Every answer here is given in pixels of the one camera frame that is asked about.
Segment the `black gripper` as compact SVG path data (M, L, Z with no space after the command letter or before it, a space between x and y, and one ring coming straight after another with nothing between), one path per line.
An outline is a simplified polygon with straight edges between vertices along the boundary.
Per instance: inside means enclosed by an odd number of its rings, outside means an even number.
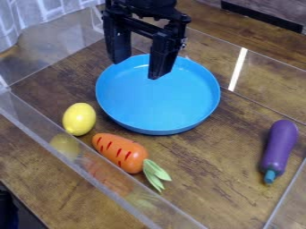
M188 15L175 8L176 0L105 0L101 13L108 58L118 64L130 57L130 33L152 38L148 78L158 79L172 71L175 59L185 45ZM157 28L142 18L166 20Z

